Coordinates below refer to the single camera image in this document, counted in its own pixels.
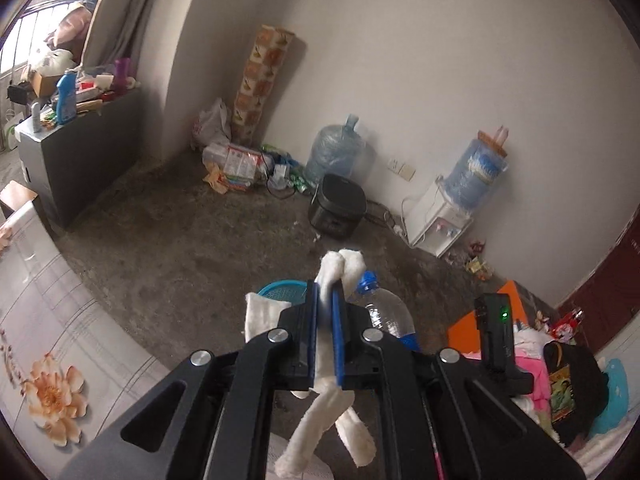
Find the clear Pepsi plastic bottle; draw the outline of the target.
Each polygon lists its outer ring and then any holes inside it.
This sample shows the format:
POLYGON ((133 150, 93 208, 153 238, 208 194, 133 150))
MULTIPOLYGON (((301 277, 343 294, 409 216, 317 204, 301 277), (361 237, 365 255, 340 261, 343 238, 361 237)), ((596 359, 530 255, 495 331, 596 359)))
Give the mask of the clear Pepsi plastic bottle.
POLYGON ((407 348, 420 352, 416 326, 406 304, 378 282, 373 271, 364 271, 349 301, 368 310, 372 326, 398 338, 407 348))

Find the white cloth strip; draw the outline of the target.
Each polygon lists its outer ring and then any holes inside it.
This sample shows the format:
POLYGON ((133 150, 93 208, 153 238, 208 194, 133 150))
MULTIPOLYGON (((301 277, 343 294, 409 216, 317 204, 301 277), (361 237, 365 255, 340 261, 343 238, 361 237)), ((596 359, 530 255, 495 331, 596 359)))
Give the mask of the white cloth strip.
POLYGON ((370 431, 352 404, 355 393, 337 385, 334 350, 335 337, 331 324, 331 288, 341 282, 346 295, 355 291, 366 270, 361 252, 343 248, 327 252, 314 282, 319 286, 319 312, 316 341, 316 367, 311 390, 317 397, 294 430, 274 470, 280 478, 296 477, 308 466, 323 434, 335 427, 352 461, 358 467, 369 465, 375 458, 376 446, 370 431))

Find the blue plastic trash basket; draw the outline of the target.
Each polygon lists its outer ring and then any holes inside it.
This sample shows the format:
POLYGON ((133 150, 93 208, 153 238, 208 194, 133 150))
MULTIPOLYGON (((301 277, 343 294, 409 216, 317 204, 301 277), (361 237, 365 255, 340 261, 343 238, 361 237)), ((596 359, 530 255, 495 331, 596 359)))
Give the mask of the blue plastic trash basket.
POLYGON ((282 280, 264 286, 258 295, 278 301, 287 301, 292 306, 302 304, 306 299, 307 283, 297 280, 282 280))

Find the white water dispenser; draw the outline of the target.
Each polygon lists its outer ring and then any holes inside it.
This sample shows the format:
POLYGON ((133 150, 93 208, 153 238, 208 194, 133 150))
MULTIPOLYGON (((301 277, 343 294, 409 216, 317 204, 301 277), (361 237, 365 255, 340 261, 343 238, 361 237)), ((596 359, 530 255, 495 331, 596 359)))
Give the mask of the white water dispenser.
POLYGON ((443 180, 438 176, 420 200, 402 214, 408 244, 437 258, 448 252, 473 221, 447 195, 443 180))

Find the clothes pile on bed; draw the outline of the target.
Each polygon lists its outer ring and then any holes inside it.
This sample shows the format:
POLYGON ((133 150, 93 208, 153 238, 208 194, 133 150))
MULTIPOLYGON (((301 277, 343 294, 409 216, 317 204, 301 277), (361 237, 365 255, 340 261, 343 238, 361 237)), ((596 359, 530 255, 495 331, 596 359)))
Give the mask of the clothes pile on bed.
POLYGON ((516 366, 533 376, 534 388, 510 398, 567 451, 579 451, 610 403, 610 376, 587 348, 529 327, 514 330, 514 351, 516 366))

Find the water jug on dispenser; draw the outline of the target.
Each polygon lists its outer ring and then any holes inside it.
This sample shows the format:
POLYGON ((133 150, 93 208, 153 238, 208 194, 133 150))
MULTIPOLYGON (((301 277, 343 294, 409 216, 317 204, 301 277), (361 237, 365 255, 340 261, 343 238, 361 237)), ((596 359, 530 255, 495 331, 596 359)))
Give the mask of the water jug on dispenser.
POLYGON ((510 130, 501 126, 491 136, 480 130, 448 177, 442 188, 458 207, 474 212, 488 197, 492 187, 505 171, 506 150, 504 144, 510 130))

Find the floral bed sheet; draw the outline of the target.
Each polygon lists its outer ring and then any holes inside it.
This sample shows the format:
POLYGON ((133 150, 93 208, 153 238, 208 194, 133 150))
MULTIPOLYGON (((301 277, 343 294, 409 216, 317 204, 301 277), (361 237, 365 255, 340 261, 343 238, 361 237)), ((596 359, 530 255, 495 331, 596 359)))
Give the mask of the floral bed sheet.
POLYGON ((100 306, 70 268, 32 204, 4 224, 1 252, 1 414, 48 479, 164 378, 168 369, 100 306), (39 414, 23 384, 58 374, 84 400, 66 428, 58 390, 39 414))

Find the black rice cooker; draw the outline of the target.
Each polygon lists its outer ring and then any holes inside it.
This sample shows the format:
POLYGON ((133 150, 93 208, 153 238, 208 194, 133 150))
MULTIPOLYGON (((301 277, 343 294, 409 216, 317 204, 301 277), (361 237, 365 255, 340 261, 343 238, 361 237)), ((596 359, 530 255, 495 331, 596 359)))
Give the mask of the black rice cooker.
POLYGON ((319 181, 308 209, 310 225, 320 234, 346 240, 367 212, 367 197, 360 186, 338 174, 319 181))

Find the empty blue water jug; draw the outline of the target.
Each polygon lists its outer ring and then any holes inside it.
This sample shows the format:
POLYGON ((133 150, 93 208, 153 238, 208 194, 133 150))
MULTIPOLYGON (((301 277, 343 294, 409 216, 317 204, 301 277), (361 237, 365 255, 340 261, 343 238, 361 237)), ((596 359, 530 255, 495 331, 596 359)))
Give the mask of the empty blue water jug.
POLYGON ((323 127, 312 144, 304 178, 316 188, 325 174, 350 178, 366 142, 356 131, 359 117, 349 114, 341 125, 323 127))

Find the pile of packages on floor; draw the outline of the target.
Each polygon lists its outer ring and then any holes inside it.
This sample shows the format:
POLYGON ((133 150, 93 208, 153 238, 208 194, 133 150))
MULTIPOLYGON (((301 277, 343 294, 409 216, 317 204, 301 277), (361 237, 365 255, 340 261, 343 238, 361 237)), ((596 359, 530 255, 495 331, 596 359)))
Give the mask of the pile of packages on floor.
POLYGON ((202 151, 202 163, 207 171, 204 181, 219 194, 246 192, 258 186, 283 197, 311 192, 311 184, 303 176, 304 166, 288 152, 269 144, 252 150, 212 142, 202 151))

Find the grey cabinet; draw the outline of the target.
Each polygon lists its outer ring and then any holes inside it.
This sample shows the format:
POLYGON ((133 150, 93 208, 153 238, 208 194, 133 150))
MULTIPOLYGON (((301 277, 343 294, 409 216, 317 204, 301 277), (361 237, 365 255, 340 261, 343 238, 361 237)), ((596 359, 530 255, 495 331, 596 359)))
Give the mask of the grey cabinet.
POLYGON ((16 127, 27 181, 57 226, 69 226, 137 161, 142 115, 142 93, 134 89, 51 130, 35 132, 28 119, 16 127))

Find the white plastic bag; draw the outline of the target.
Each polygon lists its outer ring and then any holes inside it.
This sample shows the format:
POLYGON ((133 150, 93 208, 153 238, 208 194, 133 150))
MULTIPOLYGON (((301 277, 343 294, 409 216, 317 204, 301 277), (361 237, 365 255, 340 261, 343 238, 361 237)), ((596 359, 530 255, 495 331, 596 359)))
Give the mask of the white plastic bag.
POLYGON ((221 99, 216 99, 207 110, 201 110, 192 128, 192 142, 197 148, 209 144, 227 145, 231 141, 230 110, 221 99))

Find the small wooden stool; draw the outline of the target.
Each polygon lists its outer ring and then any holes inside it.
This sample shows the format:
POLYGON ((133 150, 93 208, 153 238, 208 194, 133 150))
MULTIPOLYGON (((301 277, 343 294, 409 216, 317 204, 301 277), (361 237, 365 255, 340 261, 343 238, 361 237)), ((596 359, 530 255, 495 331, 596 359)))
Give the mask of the small wooden stool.
POLYGON ((0 207, 4 218, 9 219, 15 211, 33 202, 38 194, 25 185, 11 180, 0 192, 0 207))

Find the patterned rolled mat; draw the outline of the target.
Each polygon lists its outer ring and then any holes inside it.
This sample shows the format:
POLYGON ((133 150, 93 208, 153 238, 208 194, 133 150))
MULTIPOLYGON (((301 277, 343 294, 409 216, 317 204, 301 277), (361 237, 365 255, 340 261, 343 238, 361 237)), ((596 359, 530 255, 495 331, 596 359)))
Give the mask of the patterned rolled mat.
POLYGON ((235 144, 254 143, 266 102, 294 39, 294 32, 284 28, 260 26, 233 102, 230 126, 235 144))

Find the blue detergent bottle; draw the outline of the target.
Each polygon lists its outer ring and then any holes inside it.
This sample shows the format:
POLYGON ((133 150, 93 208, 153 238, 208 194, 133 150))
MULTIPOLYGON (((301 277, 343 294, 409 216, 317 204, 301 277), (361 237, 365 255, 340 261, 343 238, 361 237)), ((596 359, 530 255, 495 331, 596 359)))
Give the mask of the blue detergent bottle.
POLYGON ((56 101, 55 116, 59 125, 65 125, 73 120, 76 115, 76 70, 66 70, 58 80, 58 100, 56 101))

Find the purple cup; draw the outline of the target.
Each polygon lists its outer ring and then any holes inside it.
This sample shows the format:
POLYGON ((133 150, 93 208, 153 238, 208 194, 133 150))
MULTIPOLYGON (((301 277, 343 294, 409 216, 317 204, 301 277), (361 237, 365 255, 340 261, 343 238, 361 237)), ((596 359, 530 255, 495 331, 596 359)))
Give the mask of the purple cup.
POLYGON ((116 94, 124 94, 128 90, 130 58, 118 58, 114 62, 114 78, 112 90, 116 94))

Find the clutter pile by window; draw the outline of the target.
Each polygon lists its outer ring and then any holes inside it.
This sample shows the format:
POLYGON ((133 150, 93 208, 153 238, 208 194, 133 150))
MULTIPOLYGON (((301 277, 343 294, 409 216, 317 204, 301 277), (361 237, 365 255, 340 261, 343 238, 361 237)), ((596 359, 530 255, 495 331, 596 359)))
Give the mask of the clutter pile by window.
POLYGON ((47 54, 65 50, 77 63, 98 0, 30 0, 9 29, 1 47, 1 103, 12 93, 21 96, 20 84, 47 54))

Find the beige curtain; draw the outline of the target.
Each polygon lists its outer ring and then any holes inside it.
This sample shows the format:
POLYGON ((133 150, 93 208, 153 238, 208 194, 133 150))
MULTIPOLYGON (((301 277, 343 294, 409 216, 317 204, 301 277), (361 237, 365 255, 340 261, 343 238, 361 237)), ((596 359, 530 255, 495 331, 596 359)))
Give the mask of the beige curtain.
POLYGON ((81 65, 91 68, 129 58, 136 68, 154 0, 98 0, 81 65))

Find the wall power socket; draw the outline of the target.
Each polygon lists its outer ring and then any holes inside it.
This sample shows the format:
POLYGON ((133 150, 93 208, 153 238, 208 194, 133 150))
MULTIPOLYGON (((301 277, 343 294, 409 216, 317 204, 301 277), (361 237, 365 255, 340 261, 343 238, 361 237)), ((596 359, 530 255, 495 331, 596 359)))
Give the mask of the wall power socket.
POLYGON ((407 182, 410 182, 413 176, 416 174, 416 168, 408 164, 408 162, 401 162, 397 158, 391 158, 388 161, 387 169, 407 182))

